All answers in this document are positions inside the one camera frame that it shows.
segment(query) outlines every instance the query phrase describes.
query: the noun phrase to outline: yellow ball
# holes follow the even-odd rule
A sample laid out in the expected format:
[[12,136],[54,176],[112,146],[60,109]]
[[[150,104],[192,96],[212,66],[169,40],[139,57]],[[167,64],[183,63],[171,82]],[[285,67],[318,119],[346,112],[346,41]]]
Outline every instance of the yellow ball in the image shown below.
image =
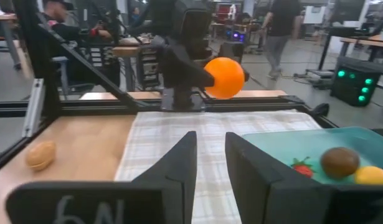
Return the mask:
[[354,174],[357,184],[383,184],[383,169],[375,166],[359,168]]

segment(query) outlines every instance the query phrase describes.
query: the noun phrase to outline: chair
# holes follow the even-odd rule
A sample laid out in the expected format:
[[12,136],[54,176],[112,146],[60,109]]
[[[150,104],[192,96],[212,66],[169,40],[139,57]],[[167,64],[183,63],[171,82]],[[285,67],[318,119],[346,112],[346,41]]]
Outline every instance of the chair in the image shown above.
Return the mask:
[[67,100],[67,96],[70,93],[75,93],[76,95],[82,95],[90,91],[95,85],[92,83],[81,83],[81,84],[71,84],[68,81],[67,76],[67,62],[66,57],[54,57],[52,58],[53,62],[60,64],[60,79],[61,79],[61,92],[64,96],[64,99]]

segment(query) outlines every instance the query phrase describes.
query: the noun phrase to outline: white plaid towel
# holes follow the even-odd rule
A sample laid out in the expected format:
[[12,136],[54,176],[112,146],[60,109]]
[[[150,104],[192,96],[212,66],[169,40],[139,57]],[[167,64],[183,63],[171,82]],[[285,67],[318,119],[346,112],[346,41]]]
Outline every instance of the white plaid towel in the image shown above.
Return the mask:
[[295,111],[237,113],[138,113],[116,181],[131,181],[157,162],[188,131],[197,132],[197,182],[193,224],[241,223],[227,173],[225,134],[319,129]]

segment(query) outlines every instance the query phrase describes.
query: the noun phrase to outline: toy strawberry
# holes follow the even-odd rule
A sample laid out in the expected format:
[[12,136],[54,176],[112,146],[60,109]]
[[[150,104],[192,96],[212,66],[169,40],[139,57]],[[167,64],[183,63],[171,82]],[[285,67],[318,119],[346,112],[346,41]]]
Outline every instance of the toy strawberry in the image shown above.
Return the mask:
[[291,165],[294,170],[297,172],[311,178],[313,174],[315,173],[314,170],[311,169],[311,165],[306,163],[306,160],[310,157],[306,157],[302,161],[299,161],[298,159],[293,159],[293,164]]

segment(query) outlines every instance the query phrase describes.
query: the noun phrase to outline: concrete floor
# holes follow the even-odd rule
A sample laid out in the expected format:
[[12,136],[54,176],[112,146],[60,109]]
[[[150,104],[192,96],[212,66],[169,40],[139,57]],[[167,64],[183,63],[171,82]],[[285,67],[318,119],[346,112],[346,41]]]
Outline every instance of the concrete floor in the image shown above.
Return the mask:
[[[220,42],[212,43],[218,50]],[[282,58],[284,75],[304,73],[307,68],[317,68],[322,47],[312,42],[297,40],[288,43]],[[355,57],[366,57],[362,53],[354,53]],[[244,55],[242,65],[252,78],[245,84],[245,90],[284,90],[289,95],[296,95],[310,107],[320,103],[329,103],[329,119],[339,126],[362,126],[365,128],[383,128],[383,90],[377,88],[369,106],[355,108],[329,96],[328,90],[316,90],[310,85],[294,82],[292,79],[279,78],[277,81],[266,77],[270,70],[263,55]],[[324,68],[332,69],[336,63],[336,55],[326,58]],[[12,69],[12,60],[8,53],[0,53],[0,101],[19,101],[31,92],[32,80],[24,78],[21,72]],[[122,77],[121,88],[125,79]],[[23,118],[0,118],[0,152],[5,150],[21,136]]]

